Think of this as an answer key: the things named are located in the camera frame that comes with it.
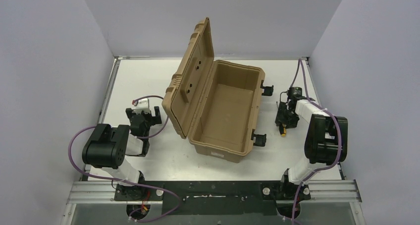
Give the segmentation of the yellow black screwdriver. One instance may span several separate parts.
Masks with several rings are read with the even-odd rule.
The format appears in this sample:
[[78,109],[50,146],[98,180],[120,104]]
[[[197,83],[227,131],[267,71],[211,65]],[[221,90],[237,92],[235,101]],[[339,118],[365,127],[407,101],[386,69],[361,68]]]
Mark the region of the yellow black screwdriver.
[[282,118],[282,109],[281,109],[282,102],[281,101],[278,101],[278,102],[276,102],[276,105],[277,105],[277,115],[276,115],[275,123],[278,126],[278,129],[279,129],[279,132],[280,132],[281,137],[285,137],[286,136],[286,128],[285,128],[285,125],[281,122],[281,118]]

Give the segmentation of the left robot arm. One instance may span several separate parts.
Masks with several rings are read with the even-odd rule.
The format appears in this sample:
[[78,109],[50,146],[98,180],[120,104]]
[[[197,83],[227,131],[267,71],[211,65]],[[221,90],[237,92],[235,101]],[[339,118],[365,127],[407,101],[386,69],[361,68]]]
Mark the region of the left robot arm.
[[116,178],[119,185],[128,186],[127,194],[135,201],[140,201],[147,194],[147,187],[141,183],[144,176],[125,158],[126,156],[145,157],[149,152],[150,129],[162,124],[160,109],[134,107],[125,110],[129,124],[112,127],[109,124],[97,124],[82,151],[85,164],[102,169]]

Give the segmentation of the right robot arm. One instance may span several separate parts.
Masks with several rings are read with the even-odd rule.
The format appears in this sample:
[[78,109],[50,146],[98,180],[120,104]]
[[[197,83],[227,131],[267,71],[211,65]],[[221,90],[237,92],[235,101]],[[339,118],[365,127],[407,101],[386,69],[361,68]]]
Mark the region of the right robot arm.
[[279,102],[275,124],[281,136],[296,128],[299,121],[309,124],[304,143],[304,155],[284,173],[288,180],[279,185],[280,195],[287,200],[299,193],[298,184],[305,183],[316,173],[345,161],[348,154],[348,120],[334,116],[313,101],[299,99]]

